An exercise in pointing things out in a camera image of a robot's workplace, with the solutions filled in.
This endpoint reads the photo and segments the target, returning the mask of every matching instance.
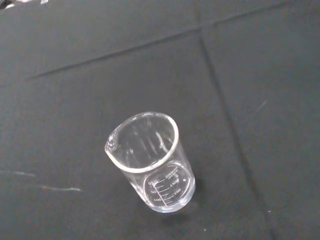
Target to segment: dark gray surface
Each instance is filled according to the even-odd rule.
[[[0,12],[0,84],[119,52],[195,25],[190,0],[51,0]]]
[[[214,23],[270,8],[289,0],[200,0],[196,1],[201,22]]]
[[[32,239],[46,234],[51,239],[269,239],[197,43],[196,36],[186,36],[3,89],[8,115],[1,168],[36,177],[10,176],[15,182],[9,197],[1,188],[2,206],[13,199],[26,210],[34,204],[30,197],[39,204],[13,216],[6,231],[29,228]],[[200,184],[181,216],[161,217],[146,209],[104,153],[108,133],[143,111],[176,120]],[[82,192],[37,189],[37,184]],[[43,202],[48,207],[42,208]],[[8,216],[17,210],[9,209]],[[38,215],[43,222],[28,220]],[[50,224],[62,232],[47,233]]]
[[[304,4],[203,31],[281,239],[320,238],[320,16]]]
[[[194,3],[0,12],[1,239],[319,238],[319,4]],[[104,153],[144,111],[176,120],[197,177],[178,215]]]

